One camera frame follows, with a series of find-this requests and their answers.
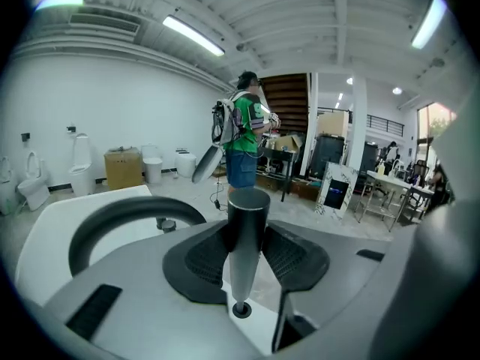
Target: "white table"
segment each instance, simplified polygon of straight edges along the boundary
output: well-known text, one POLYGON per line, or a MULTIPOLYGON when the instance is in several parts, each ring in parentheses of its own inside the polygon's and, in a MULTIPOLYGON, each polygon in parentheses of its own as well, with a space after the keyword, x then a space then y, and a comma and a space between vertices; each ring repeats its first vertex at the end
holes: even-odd
MULTIPOLYGON (((78 226, 93 212, 117 200, 151 196, 146 185, 54 202, 47 206, 31 229, 15 271, 20 295, 44 306, 72 276, 68 248, 78 226)), ((158 236, 154 218, 134 221, 105 235, 91 252, 90 264, 123 245, 158 236)))
POLYGON ((412 209, 412 214, 410 215, 410 222, 418 223, 422 219, 422 216, 428 207, 428 202, 430 201, 433 195, 434 195, 434 192, 432 190, 429 190, 427 188, 412 186, 406 193, 405 198, 403 199, 402 206, 400 207, 400 211, 398 212, 398 216, 395 221, 398 220, 398 218, 403 213, 405 208, 410 208, 412 209), (415 205, 412 205, 410 203, 410 198, 413 198, 415 200, 415 205), (420 210, 421 214, 418 218, 418 221, 414 221, 413 216, 415 215, 416 212, 419 211, 420 199, 424 199, 425 203, 422 206, 423 209, 420 210))
POLYGON ((391 223, 391 226, 388 228, 388 231, 390 232, 395 222, 398 219, 398 215, 400 214, 401 209, 404 206, 404 204, 400 206, 400 211, 396 215, 390 211, 389 208, 392 203, 392 199, 395 195, 395 192, 402 189, 409 190, 411 187, 412 187, 411 184, 408 184, 405 181, 401 181, 398 178, 388 177, 387 175, 379 175, 377 172, 374 172, 374 171, 367 171, 367 180, 365 180, 363 190, 361 191, 361 198, 357 202, 357 205, 355 207, 355 213, 357 212, 357 209, 360 205, 363 207, 363 212, 361 213, 361 216, 359 219, 357 219, 357 221, 360 223, 367 211, 376 213, 378 215, 382 215, 382 220, 384 220, 385 218, 393 218, 394 219, 393 223, 391 223), (375 189, 379 185, 382 186, 382 189, 388 192, 388 195, 383 201, 382 205, 371 205, 372 196, 374 195, 375 189), (368 197, 368 201, 366 203, 363 203, 362 202, 363 195, 365 193, 365 189, 368 186, 371 187, 370 196, 368 197), (390 200, 388 201, 388 205, 385 207, 385 203, 386 203, 386 200, 388 199, 388 196, 390 196, 390 200))

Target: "cardboard box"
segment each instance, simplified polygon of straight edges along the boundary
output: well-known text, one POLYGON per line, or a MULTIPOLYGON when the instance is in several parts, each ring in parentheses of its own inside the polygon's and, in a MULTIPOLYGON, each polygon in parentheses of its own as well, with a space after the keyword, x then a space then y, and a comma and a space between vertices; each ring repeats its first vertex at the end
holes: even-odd
POLYGON ((283 184, 280 180, 268 177, 267 175, 256 175, 256 185, 262 188, 269 189, 271 191, 278 191, 283 184))
POLYGON ((307 184, 303 181, 292 181, 290 192, 298 195, 301 199, 316 202, 320 193, 320 186, 307 184))
POLYGON ((212 177, 223 177, 227 175, 227 168, 224 166, 220 166, 215 168, 215 171, 211 174, 212 177))
POLYGON ((143 184, 142 158, 137 148, 108 151, 105 158, 106 180, 111 190, 143 184))
POLYGON ((277 151, 281 151, 284 146, 286 146, 287 151, 294 151, 299 153, 300 147, 302 146, 302 139, 297 135, 282 136, 274 139, 275 148, 277 151))
POLYGON ((348 112, 337 111, 333 113, 323 113, 316 120, 316 135, 321 134, 342 136, 347 138, 348 132, 348 112))

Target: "green t-shirt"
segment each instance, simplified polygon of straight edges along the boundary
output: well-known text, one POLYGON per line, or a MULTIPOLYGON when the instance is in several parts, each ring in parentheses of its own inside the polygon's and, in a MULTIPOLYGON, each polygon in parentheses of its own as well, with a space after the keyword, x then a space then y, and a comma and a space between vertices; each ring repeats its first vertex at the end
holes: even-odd
POLYGON ((241 137, 225 144, 225 149, 257 153, 257 135, 252 129, 263 127, 263 112, 260 98, 256 94, 247 93, 235 100, 235 108, 241 112, 241 123, 245 132, 241 137))

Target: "window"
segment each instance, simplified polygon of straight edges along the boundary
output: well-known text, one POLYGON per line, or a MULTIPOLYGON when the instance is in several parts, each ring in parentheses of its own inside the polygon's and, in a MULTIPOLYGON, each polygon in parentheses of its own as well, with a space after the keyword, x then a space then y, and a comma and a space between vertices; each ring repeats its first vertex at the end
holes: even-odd
POLYGON ((432 103, 418 110, 418 140, 415 161, 423 160, 427 162, 427 167, 429 167, 427 177, 433 174, 438 161, 431 143, 456 118, 457 115, 454 112, 440 103, 432 103))

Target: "cap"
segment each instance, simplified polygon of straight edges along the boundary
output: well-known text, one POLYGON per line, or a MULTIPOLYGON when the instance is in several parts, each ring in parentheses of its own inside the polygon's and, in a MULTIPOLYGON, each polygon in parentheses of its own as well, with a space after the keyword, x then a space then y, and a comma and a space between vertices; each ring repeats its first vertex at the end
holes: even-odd
POLYGON ((255 72, 246 70, 238 77, 237 89, 246 89, 250 85, 250 81, 258 80, 258 76, 255 72))

